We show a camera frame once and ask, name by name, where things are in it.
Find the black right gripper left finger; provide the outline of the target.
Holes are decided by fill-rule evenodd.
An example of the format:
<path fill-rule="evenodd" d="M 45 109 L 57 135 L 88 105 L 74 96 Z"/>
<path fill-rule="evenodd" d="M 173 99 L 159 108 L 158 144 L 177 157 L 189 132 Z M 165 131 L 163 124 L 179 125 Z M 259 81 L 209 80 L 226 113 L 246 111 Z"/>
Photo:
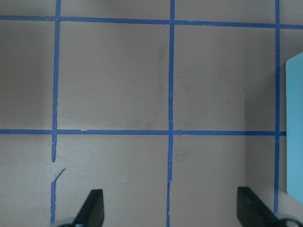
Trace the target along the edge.
<path fill-rule="evenodd" d="M 105 218 L 103 190 L 91 190 L 72 227 L 102 227 Z"/>

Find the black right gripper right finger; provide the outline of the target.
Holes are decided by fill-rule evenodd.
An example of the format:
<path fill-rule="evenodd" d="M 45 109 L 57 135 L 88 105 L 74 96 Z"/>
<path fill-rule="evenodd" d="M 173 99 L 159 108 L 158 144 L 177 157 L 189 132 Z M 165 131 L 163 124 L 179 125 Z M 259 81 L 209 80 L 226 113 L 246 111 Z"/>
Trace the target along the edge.
<path fill-rule="evenodd" d="M 243 227 L 284 226 L 249 187 L 237 188 L 237 218 Z"/>

